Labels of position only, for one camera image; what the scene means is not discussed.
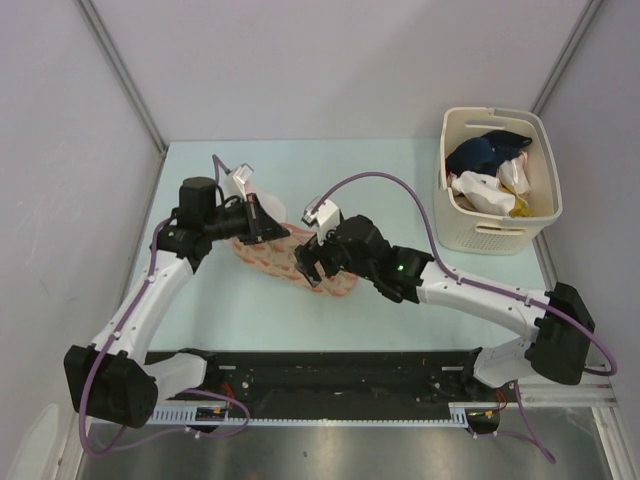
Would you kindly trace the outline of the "floral orange bra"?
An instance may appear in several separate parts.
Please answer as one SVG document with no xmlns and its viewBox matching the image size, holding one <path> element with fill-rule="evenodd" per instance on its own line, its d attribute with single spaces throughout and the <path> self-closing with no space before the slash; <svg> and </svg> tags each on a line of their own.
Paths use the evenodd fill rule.
<svg viewBox="0 0 640 480">
<path fill-rule="evenodd" d="M 339 272 L 335 276 L 327 277 L 320 265 L 317 266 L 321 274 L 320 284 L 312 287 L 308 283 L 305 277 L 295 269 L 294 250 L 310 240 L 313 232 L 291 224 L 285 224 L 285 227 L 290 232 L 286 238 L 255 245 L 245 245 L 240 240 L 233 239 L 227 244 L 245 265 L 272 278 L 281 279 L 318 295 L 346 297 L 351 294 L 358 283 L 358 278 L 354 274 Z"/>
</svg>

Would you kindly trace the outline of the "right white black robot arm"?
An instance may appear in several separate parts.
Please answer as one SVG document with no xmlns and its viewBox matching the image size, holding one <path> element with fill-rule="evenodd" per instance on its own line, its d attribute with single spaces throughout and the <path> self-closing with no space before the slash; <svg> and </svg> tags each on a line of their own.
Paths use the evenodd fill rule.
<svg viewBox="0 0 640 480">
<path fill-rule="evenodd" d="M 515 340 L 476 352 L 471 370 L 461 376 L 462 391 L 473 401 L 534 374 L 561 385 L 582 380 L 595 325 L 570 285 L 557 283 L 544 291 L 491 284 L 439 266 L 427 252 L 391 245 L 362 215 L 340 221 L 324 239 L 311 237 L 294 255 L 297 271 L 312 286 L 323 276 L 350 273 L 370 281 L 392 302 L 452 308 L 517 334 Z"/>
</svg>

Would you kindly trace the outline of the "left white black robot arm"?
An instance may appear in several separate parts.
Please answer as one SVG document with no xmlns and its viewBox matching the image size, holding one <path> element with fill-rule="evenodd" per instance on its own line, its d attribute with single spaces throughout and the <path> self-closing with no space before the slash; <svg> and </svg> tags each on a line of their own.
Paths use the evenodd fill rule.
<svg viewBox="0 0 640 480">
<path fill-rule="evenodd" d="M 221 376 L 203 351 L 182 350 L 155 364 L 146 358 L 167 310 L 214 243 L 256 245 L 290 234 L 275 196 L 254 187 L 234 187 L 228 199 L 221 192 L 212 178 L 183 181 L 177 206 L 154 229 L 149 265 L 132 292 L 88 346 L 73 345 L 66 353 L 68 387 L 82 419 L 140 428 L 160 400 L 186 390 L 202 400 L 219 392 Z"/>
</svg>

